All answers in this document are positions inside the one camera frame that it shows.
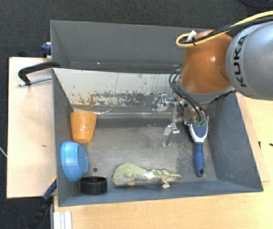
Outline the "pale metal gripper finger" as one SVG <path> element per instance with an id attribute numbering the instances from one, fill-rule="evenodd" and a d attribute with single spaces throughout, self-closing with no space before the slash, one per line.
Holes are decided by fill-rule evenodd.
<path id="1" fill-rule="evenodd" d="M 170 124 L 164 129 L 163 133 L 163 146 L 168 146 L 171 142 L 173 135 L 179 134 L 180 131 L 175 124 Z"/>
<path id="2" fill-rule="evenodd" d="M 157 116 L 161 113 L 170 113 L 174 107 L 175 99 L 168 94 L 160 94 L 154 101 L 154 107 L 152 108 L 152 116 Z"/>

